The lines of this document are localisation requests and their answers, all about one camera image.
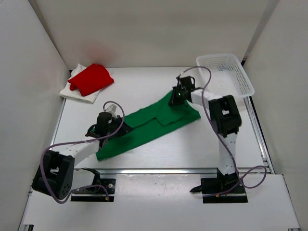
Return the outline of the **green t-shirt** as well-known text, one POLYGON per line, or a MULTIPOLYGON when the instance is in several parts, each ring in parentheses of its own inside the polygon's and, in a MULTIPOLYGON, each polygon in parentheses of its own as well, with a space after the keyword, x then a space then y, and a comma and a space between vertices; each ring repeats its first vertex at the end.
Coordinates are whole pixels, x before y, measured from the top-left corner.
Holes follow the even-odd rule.
POLYGON ((122 137, 112 137, 96 153, 97 160, 123 154, 201 118, 199 112, 187 102, 169 106, 171 95, 170 91, 159 101, 125 116, 125 123, 133 128, 133 131, 122 137))

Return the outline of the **red t-shirt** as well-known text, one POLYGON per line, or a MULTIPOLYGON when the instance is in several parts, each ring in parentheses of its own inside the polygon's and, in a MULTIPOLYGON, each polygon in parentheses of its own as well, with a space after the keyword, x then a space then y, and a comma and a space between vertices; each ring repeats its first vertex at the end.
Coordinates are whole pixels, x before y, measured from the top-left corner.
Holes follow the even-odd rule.
POLYGON ((78 90, 85 97, 114 83, 107 69, 101 64, 92 64, 68 80, 71 91, 78 90))

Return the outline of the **white t-shirt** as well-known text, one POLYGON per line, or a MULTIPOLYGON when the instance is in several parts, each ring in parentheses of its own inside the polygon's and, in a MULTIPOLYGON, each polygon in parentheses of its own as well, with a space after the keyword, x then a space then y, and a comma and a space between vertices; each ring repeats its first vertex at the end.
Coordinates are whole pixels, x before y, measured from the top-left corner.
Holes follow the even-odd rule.
MULTIPOLYGON (((72 70, 69 80, 72 79, 73 77, 75 77, 77 74, 81 73, 83 70, 85 70, 86 67, 81 65, 81 64, 77 64, 76 68, 72 70)), ((87 95, 87 96, 82 96, 79 90, 70 90, 70 83, 67 82, 66 86, 60 91, 59 95, 62 98, 65 99, 70 99, 70 100, 75 100, 75 101, 80 101, 83 103, 91 103, 93 104, 96 100, 96 98, 98 97, 100 93, 100 90, 87 95)))

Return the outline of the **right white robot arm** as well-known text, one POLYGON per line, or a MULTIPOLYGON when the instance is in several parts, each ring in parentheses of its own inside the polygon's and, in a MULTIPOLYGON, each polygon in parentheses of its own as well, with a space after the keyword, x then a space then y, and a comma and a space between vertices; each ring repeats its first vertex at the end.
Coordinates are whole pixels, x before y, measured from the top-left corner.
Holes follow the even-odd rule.
POLYGON ((223 176, 216 180, 216 187, 221 192, 228 192, 234 185, 228 175, 236 172, 235 143, 239 127, 242 124, 235 99, 231 95, 215 95, 202 88, 195 87, 195 79, 191 76, 176 77, 177 85, 173 87, 170 106, 176 106, 187 101, 204 106, 209 112, 209 122, 219 139, 218 171, 223 176))

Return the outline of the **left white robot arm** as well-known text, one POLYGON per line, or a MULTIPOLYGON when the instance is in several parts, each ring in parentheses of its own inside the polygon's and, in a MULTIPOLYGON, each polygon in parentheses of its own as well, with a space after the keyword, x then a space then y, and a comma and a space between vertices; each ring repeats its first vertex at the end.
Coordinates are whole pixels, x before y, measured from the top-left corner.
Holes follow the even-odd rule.
POLYGON ((32 182, 32 189, 49 195, 59 203, 65 203, 69 196, 79 189, 87 189, 91 193, 97 192, 101 181, 96 176, 97 171, 85 169, 93 174, 84 181, 84 186, 73 189, 74 168, 90 155, 101 150, 112 137, 122 137, 134 128, 124 122, 120 117, 111 112, 99 113, 96 124, 91 125, 86 132, 88 140, 70 142, 63 152, 53 151, 48 148, 41 156, 40 164, 32 182))

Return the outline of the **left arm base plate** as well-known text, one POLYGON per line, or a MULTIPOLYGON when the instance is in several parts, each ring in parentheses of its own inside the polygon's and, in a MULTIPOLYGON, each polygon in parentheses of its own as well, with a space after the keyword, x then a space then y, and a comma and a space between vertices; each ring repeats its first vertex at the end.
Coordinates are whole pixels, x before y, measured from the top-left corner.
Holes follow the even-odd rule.
POLYGON ((92 168, 82 168, 74 172, 72 202, 113 202, 116 176, 104 175, 92 168))

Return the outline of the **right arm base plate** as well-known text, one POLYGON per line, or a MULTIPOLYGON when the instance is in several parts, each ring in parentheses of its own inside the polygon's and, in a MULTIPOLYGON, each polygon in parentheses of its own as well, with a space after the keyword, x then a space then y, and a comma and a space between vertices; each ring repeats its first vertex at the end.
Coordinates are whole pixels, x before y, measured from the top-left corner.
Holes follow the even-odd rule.
POLYGON ((222 175, 218 171, 214 178, 201 178, 201 184, 190 193, 202 193, 204 204, 248 203, 245 188, 236 173, 222 175))

